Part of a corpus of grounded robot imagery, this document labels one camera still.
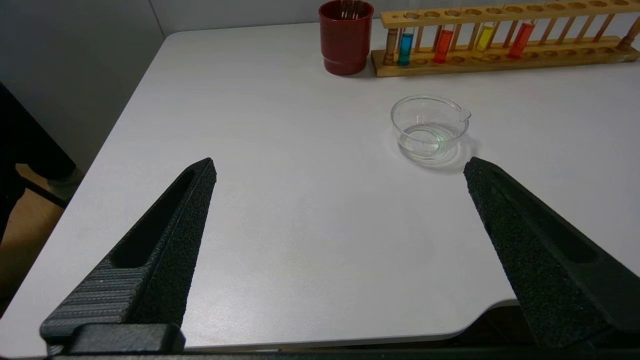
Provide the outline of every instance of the test tube rack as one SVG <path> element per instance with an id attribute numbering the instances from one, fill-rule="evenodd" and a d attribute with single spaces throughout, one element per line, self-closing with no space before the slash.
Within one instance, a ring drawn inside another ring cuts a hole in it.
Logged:
<path id="1" fill-rule="evenodd" d="M 541 67 L 560 67 L 601 63 L 621 63 L 636 61 L 640 52 L 631 47 L 636 35 L 640 33 L 640 17 L 631 25 L 631 29 L 623 38 L 603 36 L 609 23 L 617 13 L 640 12 L 640 0 L 592 0 L 592 1 L 558 1 L 546 3 L 507 4 L 502 8 L 473 6 L 460 10 L 425 9 L 396 12 L 382 12 L 381 21 L 388 29 L 387 48 L 373 50 L 373 62 L 376 76 L 416 76 L 433 74 L 450 74 L 457 72 L 480 72 L 494 70 L 531 69 Z M 606 15 L 601 28 L 595 37 L 584 37 L 596 15 Z M 588 16 L 578 37 L 565 38 L 573 20 L 578 16 Z M 556 20 L 568 17 L 558 39 L 548 39 Z M 508 58 L 509 41 L 513 36 L 519 20 L 550 19 L 544 35 L 539 40 L 527 42 L 524 54 L 519 59 Z M 504 43 L 489 43 L 481 61 L 471 59 L 478 29 L 483 22 L 498 22 L 505 25 L 511 22 L 509 33 Z M 471 39 L 467 45 L 457 45 L 462 24 L 474 24 Z M 436 49 L 436 38 L 433 46 L 421 47 L 425 26 L 455 26 L 453 39 L 447 53 L 445 63 L 433 61 Z M 415 45 L 411 51 L 409 65 L 398 65 L 396 41 L 404 28 L 417 28 Z"/>

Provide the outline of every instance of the clear liquid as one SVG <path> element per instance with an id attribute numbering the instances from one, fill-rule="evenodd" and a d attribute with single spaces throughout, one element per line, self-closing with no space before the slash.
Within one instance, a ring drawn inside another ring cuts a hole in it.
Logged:
<path id="1" fill-rule="evenodd" d="M 455 130 L 442 124 L 421 124 L 406 128 L 408 136 L 400 137 L 400 146 L 412 156 L 423 159 L 435 159 L 446 154 Z"/>
<path id="2" fill-rule="evenodd" d="M 413 34 L 402 34 L 400 50 L 398 51 L 398 65 L 409 65 L 411 58 L 411 45 L 413 44 Z"/>

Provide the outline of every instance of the wooden floor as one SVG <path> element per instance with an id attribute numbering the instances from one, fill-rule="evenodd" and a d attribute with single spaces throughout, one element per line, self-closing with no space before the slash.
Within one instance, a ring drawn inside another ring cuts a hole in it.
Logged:
<path id="1" fill-rule="evenodd" d="M 27 179 L 47 188 L 44 178 L 26 165 L 18 165 L 18 172 Z M 31 265 L 47 242 L 63 209 L 26 190 L 11 212 L 2 244 L 0 244 L 0 316 L 18 290 Z"/>

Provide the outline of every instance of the white wall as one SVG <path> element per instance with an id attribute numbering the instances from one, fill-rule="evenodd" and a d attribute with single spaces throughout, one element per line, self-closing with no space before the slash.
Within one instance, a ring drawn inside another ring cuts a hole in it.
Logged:
<path id="1" fill-rule="evenodd" d="M 318 21 L 318 8 L 328 0 L 151 0 L 166 36 L 178 31 L 294 24 Z M 414 0 L 421 8 L 454 3 L 497 4 L 501 0 Z M 409 0 L 368 0 L 376 14 L 405 10 Z"/>
<path id="2" fill-rule="evenodd" d="M 84 170 L 162 42 L 148 0 L 0 0 L 0 81 Z"/>

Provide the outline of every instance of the orange liquid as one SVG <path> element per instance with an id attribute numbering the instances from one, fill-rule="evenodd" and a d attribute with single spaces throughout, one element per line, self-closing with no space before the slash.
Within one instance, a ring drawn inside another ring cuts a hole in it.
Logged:
<path id="1" fill-rule="evenodd" d="M 507 57 L 512 59 L 519 59 L 522 57 L 522 52 L 524 48 L 527 47 L 527 43 L 529 42 L 529 37 L 533 32 L 534 25 L 523 22 L 520 26 L 520 30 L 518 30 L 518 34 L 516 35 L 516 40 L 513 41 L 513 45 L 509 50 L 509 54 Z"/>
<path id="2" fill-rule="evenodd" d="M 433 61 L 442 64 L 447 59 L 447 53 L 449 52 L 449 44 L 451 44 L 451 38 L 453 37 L 453 31 L 442 30 L 440 32 L 440 38 L 438 39 L 438 45 L 436 46 L 436 54 L 433 57 Z"/>

